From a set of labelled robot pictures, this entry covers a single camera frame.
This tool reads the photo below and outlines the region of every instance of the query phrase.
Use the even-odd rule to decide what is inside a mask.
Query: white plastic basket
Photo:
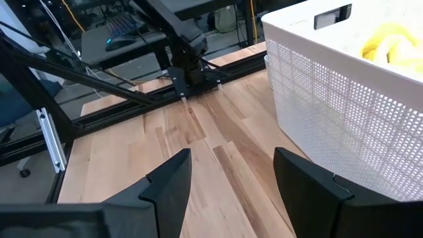
[[[264,56],[264,63],[266,64],[266,69],[267,69],[267,80],[269,82],[269,87],[270,89],[273,90],[273,86],[272,86],[272,77],[270,76],[270,63],[269,63],[269,56],[265,55]]]
[[[314,30],[347,4],[347,20]],[[281,129],[315,163],[399,201],[423,200],[423,83],[358,49],[382,22],[423,29],[422,13],[421,0],[308,0],[262,17]]]

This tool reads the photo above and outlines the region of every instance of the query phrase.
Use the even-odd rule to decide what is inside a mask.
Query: wire
[[[43,6],[43,8],[46,10],[47,14],[49,15],[49,17],[53,20],[54,24],[59,28],[63,38],[65,39],[67,45],[71,48],[72,52],[78,57],[78,60],[82,62],[82,58],[81,56],[77,53],[77,50],[73,47],[71,41],[69,40],[69,38],[66,36],[65,32],[61,29],[61,26],[59,24],[59,22],[57,21],[57,19],[55,18],[55,16],[53,15],[53,13],[49,10],[49,8],[47,7],[47,5],[42,1],[39,0],[41,5]],[[77,24],[79,26],[79,28],[84,32],[84,29],[82,28],[82,26],[79,24],[78,20],[75,18],[75,16],[73,15],[71,9],[69,8],[69,6],[66,7],[67,11],[69,12],[69,14],[72,16],[72,19],[74,20],[75,24]],[[89,75],[89,71],[98,79],[101,79],[92,69],[90,69],[89,66],[85,66],[85,71],[87,72],[87,75]],[[109,69],[110,73],[114,76],[117,77],[117,75],[115,74],[115,72],[113,72],[111,69]]]
[[[131,18],[134,19],[136,22],[138,22],[140,24],[142,23],[142,21],[140,19],[138,19],[137,17],[134,17],[133,15],[131,16]],[[138,36],[144,41],[144,43],[150,48],[151,52],[156,52],[153,49],[152,45],[145,40],[143,34],[141,33],[141,31],[139,29],[137,29],[137,33],[138,33]]]
[[[252,4],[252,0],[250,0],[250,7],[251,7],[251,15],[252,15],[252,23],[254,25],[254,44],[257,44],[257,25],[256,25],[256,16],[254,14],[254,5]]]
[[[67,3],[65,2],[65,0],[61,0],[61,2],[65,5],[67,12],[71,15],[73,21],[79,26],[79,29],[81,29],[82,32],[85,32],[84,28],[79,24],[79,22],[77,21],[77,19],[75,18],[75,16],[73,15],[71,9],[69,8],[69,6],[67,5]]]
[[[65,52],[61,52],[60,50],[57,50],[57,49],[55,49],[55,48],[53,48],[53,47],[49,46],[48,44],[43,43],[43,42],[41,42],[41,41],[39,41],[39,40],[37,40],[37,39],[33,38],[32,36],[29,36],[29,35],[27,35],[27,34],[25,34],[25,33],[21,32],[20,30],[18,30],[18,29],[16,29],[16,28],[14,28],[13,26],[10,26],[10,25],[9,25],[9,24],[7,24],[7,23],[4,23],[4,22],[0,21],[0,25],[2,25],[2,26],[4,26],[4,27],[8,28],[9,30],[12,30],[13,32],[16,32],[17,34],[20,34],[21,36],[24,36],[24,37],[25,37],[25,38],[27,38],[27,39],[30,39],[30,40],[32,40],[32,41],[34,41],[34,42],[36,42],[37,44],[40,44],[40,45],[42,45],[42,46],[45,46],[45,47],[49,48],[51,51],[53,51],[53,52],[55,52],[55,53],[61,54],[61,55],[65,56],[65,57],[67,57],[67,58],[69,58],[69,59],[73,59],[73,60],[75,60],[75,57],[73,57],[73,56],[71,56],[71,55],[69,55],[69,54],[67,54],[67,53],[65,53]],[[80,60],[80,62],[81,62],[84,66],[88,66],[88,67],[91,67],[91,68],[96,68],[96,66],[91,65],[91,64],[89,64],[89,63],[85,63],[85,62],[84,62],[84,61],[82,61],[82,60]],[[129,81],[129,80],[127,80],[127,79],[123,79],[123,78],[121,78],[121,77],[119,77],[119,76],[117,76],[117,75],[113,75],[113,74],[111,74],[111,73],[109,73],[109,72],[106,72],[106,71],[104,71],[104,70],[102,70],[102,69],[98,69],[98,70],[100,70],[101,72],[103,72],[103,73],[105,73],[105,74],[107,74],[107,75],[109,75],[109,76],[116,77],[117,79],[121,80],[122,82],[126,82],[127,84],[129,84],[129,85],[131,85],[131,86],[135,86],[135,85],[134,85],[131,81]]]
[[[81,26],[81,24],[79,24],[78,20],[75,18],[75,15],[73,15],[72,10],[69,8],[69,6],[67,5],[67,3],[65,2],[65,0],[61,0],[61,2],[65,5],[67,12],[71,15],[73,21],[75,22],[76,25],[78,25],[78,27],[81,29],[82,32],[85,32],[84,28]],[[98,79],[102,80],[96,73],[94,73],[91,69],[90,71],[93,73],[93,75],[95,75]],[[107,69],[107,71],[110,72],[110,74],[112,74],[115,77],[119,77],[117,76],[117,74],[115,72],[113,72],[112,69]]]
[[[75,24],[78,25],[78,27],[81,29],[82,32],[85,32],[84,28],[81,26],[81,24],[79,24],[78,20],[75,18],[75,15],[72,13],[72,10],[69,8],[69,6],[65,2],[65,0],[61,0],[61,2],[65,5],[67,12],[71,15],[73,22],[75,22]],[[113,72],[113,70],[107,69],[107,71],[109,71],[113,76],[119,77],[119,76],[117,76],[117,74],[115,72]]]
[[[100,98],[103,98],[103,96],[101,96],[100,93],[98,93],[97,89],[94,89],[94,93],[97,94],[97,96],[99,96]]]
[[[238,21],[238,10],[237,10],[237,5],[236,3],[233,4],[233,8],[235,9],[235,21],[237,23],[237,38],[238,38],[238,43],[241,43],[241,40],[239,39],[239,21]],[[245,41],[245,36],[243,33],[243,30],[241,29],[241,34],[243,35],[243,39]]]

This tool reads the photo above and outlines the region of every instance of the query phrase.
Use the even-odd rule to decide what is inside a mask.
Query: wooden table
[[[213,60],[224,65],[264,43]],[[153,80],[147,92],[168,84]],[[82,114],[122,101],[104,97]],[[275,147],[305,155],[277,124],[266,71],[75,140],[59,202],[101,202],[166,159],[192,150],[192,186],[181,237],[293,237],[274,177]]]

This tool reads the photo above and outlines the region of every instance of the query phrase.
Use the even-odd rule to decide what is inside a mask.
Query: keyboard
[[[120,36],[138,36],[148,32],[148,26],[135,20],[131,14],[124,13],[107,20],[106,26],[113,38]]]

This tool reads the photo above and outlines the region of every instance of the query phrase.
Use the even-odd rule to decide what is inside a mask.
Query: chair wheel
[[[19,174],[22,178],[26,178],[31,175],[31,171],[29,169],[24,169],[19,171]]]

